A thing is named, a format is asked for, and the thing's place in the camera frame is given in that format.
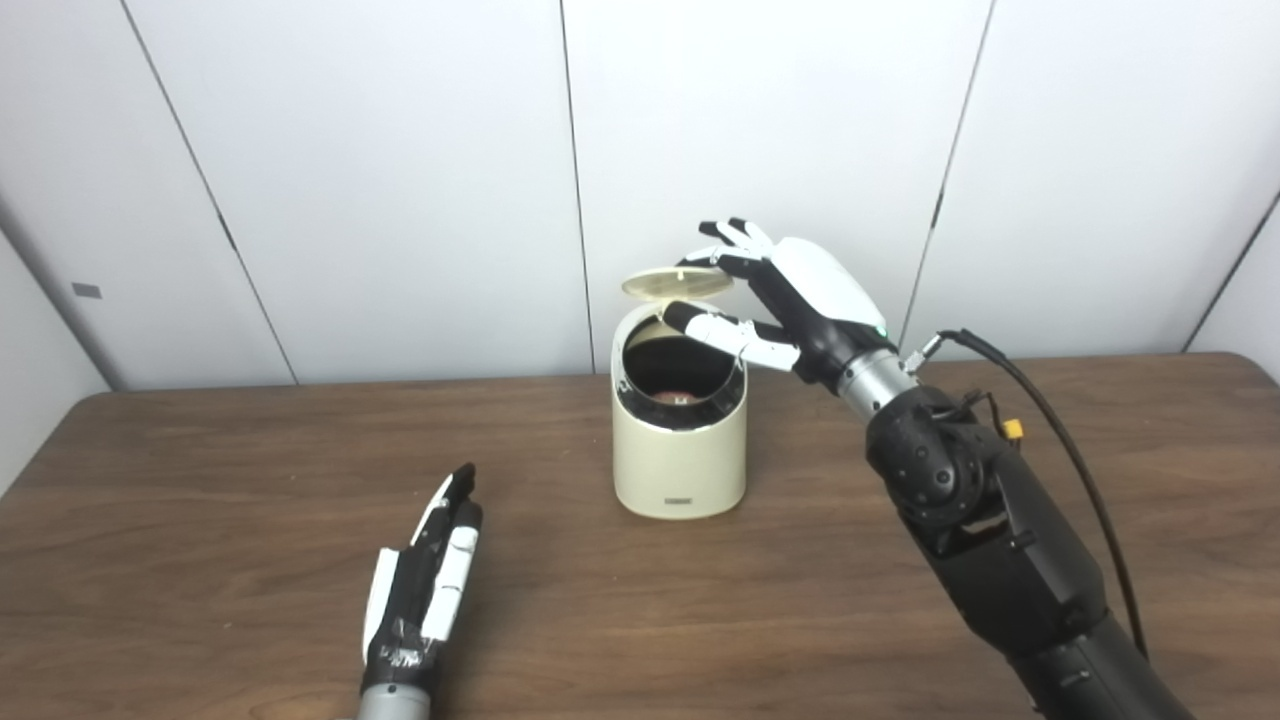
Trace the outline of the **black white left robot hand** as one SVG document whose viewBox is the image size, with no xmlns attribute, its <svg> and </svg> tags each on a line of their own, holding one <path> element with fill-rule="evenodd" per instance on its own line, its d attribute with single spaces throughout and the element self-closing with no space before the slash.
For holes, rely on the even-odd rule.
<svg viewBox="0 0 1280 720">
<path fill-rule="evenodd" d="M 360 689 L 407 685 L 431 694 L 461 610 L 483 527 L 471 500 L 476 468 L 452 471 L 425 507 L 406 547 L 383 548 L 364 619 Z"/>
</svg>

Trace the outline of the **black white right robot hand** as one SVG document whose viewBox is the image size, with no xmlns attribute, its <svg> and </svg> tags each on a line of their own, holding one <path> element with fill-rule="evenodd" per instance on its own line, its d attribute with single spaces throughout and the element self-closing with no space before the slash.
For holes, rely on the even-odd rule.
<svg viewBox="0 0 1280 720">
<path fill-rule="evenodd" d="M 883 313 L 850 272 L 822 246 L 771 240 L 741 218 L 703 222 L 721 241 L 678 265 L 724 272 L 748 283 L 774 323 L 741 320 L 689 301 L 669 301 L 660 319 L 681 334 L 745 363 L 795 373 L 804 383 L 838 392 L 859 357 L 892 351 Z"/>
</svg>

